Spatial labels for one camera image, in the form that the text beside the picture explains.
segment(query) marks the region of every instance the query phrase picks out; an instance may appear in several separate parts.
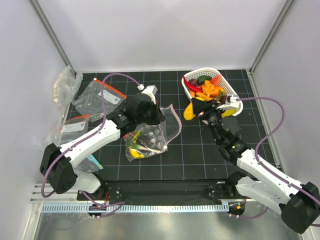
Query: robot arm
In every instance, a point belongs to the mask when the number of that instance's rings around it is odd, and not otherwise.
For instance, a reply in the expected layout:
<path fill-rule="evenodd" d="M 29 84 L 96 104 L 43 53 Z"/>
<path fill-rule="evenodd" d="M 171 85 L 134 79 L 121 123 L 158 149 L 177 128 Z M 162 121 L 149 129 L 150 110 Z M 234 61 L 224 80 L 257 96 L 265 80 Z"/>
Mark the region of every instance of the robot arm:
<path fill-rule="evenodd" d="M 163 122 L 165 117 L 156 103 L 156 92 L 156 86 L 147 86 L 141 93 L 129 96 L 106 116 L 104 123 L 85 135 L 63 144 L 60 148 L 53 143 L 47 146 L 40 166 L 42 175 L 45 175 L 57 156 L 66 152 L 48 176 L 48 182 L 54 191 L 57 194 L 63 194 L 70 189 L 75 189 L 85 191 L 94 199 L 99 199 L 106 192 L 105 182 L 98 175 L 77 171 L 75 168 L 102 146 L 134 131 L 137 125 L 142 123 L 158 125 Z"/>
<path fill-rule="evenodd" d="M 232 104 L 233 98 L 229 96 L 223 101 Z M 261 182 L 235 172 L 226 180 L 229 193 L 260 202 L 278 213 L 288 227 L 302 234 L 320 216 L 320 208 L 315 201 L 291 184 L 301 186 L 304 191 L 320 199 L 318 188 L 311 182 L 304 185 L 287 176 L 260 156 L 256 159 L 255 150 L 238 138 L 240 128 L 236 118 L 234 116 L 222 118 L 223 110 L 215 100 L 203 102 L 192 98 L 192 105 L 193 113 L 208 122 L 222 157 Z M 280 180 L 277 175 L 289 184 Z"/>

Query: white wall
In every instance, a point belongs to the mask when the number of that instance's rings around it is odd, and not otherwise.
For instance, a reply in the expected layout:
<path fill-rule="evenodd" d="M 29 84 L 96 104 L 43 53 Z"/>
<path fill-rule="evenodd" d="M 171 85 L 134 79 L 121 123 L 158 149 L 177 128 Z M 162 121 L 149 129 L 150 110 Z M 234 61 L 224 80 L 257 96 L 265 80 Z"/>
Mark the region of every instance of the white wall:
<path fill-rule="evenodd" d="M 297 0 L 254 73 L 262 96 L 280 100 L 286 120 L 276 133 L 286 173 L 320 188 L 320 1 Z M 280 111 L 266 104 L 275 127 Z"/>
<path fill-rule="evenodd" d="M 285 0 L 38 0 L 76 70 L 251 67 Z"/>
<path fill-rule="evenodd" d="M 65 67 L 26 0 L 0 3 L 0 239 L 21 239 L 40 178 L 38 148 L 59 122 L 53 81 Z"/>

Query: clear plastic bag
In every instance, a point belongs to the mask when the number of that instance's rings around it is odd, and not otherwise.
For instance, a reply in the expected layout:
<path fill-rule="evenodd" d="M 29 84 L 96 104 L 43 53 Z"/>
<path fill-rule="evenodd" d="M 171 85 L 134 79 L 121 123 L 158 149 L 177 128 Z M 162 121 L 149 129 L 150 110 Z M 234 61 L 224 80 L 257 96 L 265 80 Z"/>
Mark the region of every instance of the clear plastic bag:
<path fill-rule="evenodd" d="M 68 65 L 53 84 L 53 101 L 62 107 L 67 107 L 78 92 L 84 75 L 81 72 L 73 76 Z"/>
<path fill-rule="evenodd" d="M 123 137 L 125 155 L 129 162 L 145 159 L 168 150 L 168 144 L 181 132 L 181 121 L 173 105 L 160 108 L 165 121 L 159 125 L 139 125 L 135 131 Z"/>
<path fill-rule="evenodd" d="M 90 115 L 89 121 L 95 122 L 104 115 L 101 103 L 101 84 L 98 79 L 92 80 L 77 100 L 72 102 L 81 115 Z M 103 98 L 106 114 L 116 109 L 127 96 L 108 84 L 104 84 Z"/>
<path fill-rule="evenodd" d="M 77 116 L 66 121 L 57 134 L 60 137 L 59 145 L 69 143 L 86 134 L 89 129 L 89 117 L 90 115 Z"/>
<path fill-rule="evenodd" d="M 65 124 L 57 131 L 53 142 L 60 146 L 76 140 L 82 135 L 86 134 L 89 129 L 90 115 L 77 116 L 65 122 Z M 85 158 L 74 170 L 84 173 L 93 173 L 103 169 L 93 155 Z"/>

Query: black grid mat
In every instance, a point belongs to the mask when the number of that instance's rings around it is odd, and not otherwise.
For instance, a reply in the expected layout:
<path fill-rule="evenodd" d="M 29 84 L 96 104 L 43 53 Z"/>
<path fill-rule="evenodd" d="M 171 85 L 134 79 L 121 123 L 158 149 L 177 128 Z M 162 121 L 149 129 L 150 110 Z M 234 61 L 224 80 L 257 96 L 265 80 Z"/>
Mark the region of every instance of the black grid mat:
<path fill-rule="evenodd" d="M 241 98 L 254 96 L 245 70 L 220 70 L 220 72 Z M 126 158 L 123 140 L 119 139 L 103 146 L 93 155 L 103 165 L 103 169 L 98 171 L 98 174 L 104 180 L 225 179 L 235 171 L 244 172 L 220 156 L 218 146 L 214 143 L 207 125 L 198 119 L 184 120 L 183 112 L 190 101 L 184 93 L 181 78 L 187 71 L 124 73 L 143 83 L 144 86 L 156 85 L 158 88 L 156 99 L 163 107 L 173 104 L 180 116 L 182 131 L 169 144 L 167 152 L 132 162 Z M 107 73 L 84 74 L 77 97 L 93 78 L 103 80 L 106 75 Z M 127 96 L 138 93 L 137 86 L 126 77 L 112 76 L 106 82 Z M 70 106 L 68 119 L 79 115 L 73 106 Z M 240 137 L 251 147 L 255 147 L 266 135 L 255 101 L 244 102 L 244 109 L 237 116 L 237 120 L 242 128 Z M 90 122 L 89 129 L 93 129 L 100 123 L 100 120 Z M 275 166 L 269 143 L 264 143 L 260 147 L 259 154 Z"/>

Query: white plastic basket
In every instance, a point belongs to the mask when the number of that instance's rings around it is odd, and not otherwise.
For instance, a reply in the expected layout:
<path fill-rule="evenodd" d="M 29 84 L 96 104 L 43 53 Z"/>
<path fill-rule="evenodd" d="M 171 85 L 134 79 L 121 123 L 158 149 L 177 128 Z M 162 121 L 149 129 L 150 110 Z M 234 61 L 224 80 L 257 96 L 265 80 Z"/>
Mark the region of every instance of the white plastic basket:
<path fill-rule="evenodd" d="M 218 76 L 221 74 L 218 70 L 211 68 L 211 67 L 204 67 L 200 68 L 191 72 L 188 72 L 184 75 L 185 79 L 189 82 L 191 79 L 197 79 L 200 76 L 206 75 L 210 76 L 212 78 Z M 184 92 L 187 95 L 188 99 L 191 101 L 191 95 L 189 93 L 189 88 L 185 85 L 184 78 L 181 79 L 182 86 L 184 88 Z M 219 87 L 222 87 L 225 90 L 226 94 L 237 94 L 235 90 L 230 86 L 230 84 L 227 82 L 227 80 L 222 76 L 221 82 L 218 85 Z M 239 101 L 239 106 L 236 108 L 236 112 L 232 114 L 233 116 L 239 115 L 242 110 L 244 109 L 244 105 L 242 101 Z"/>

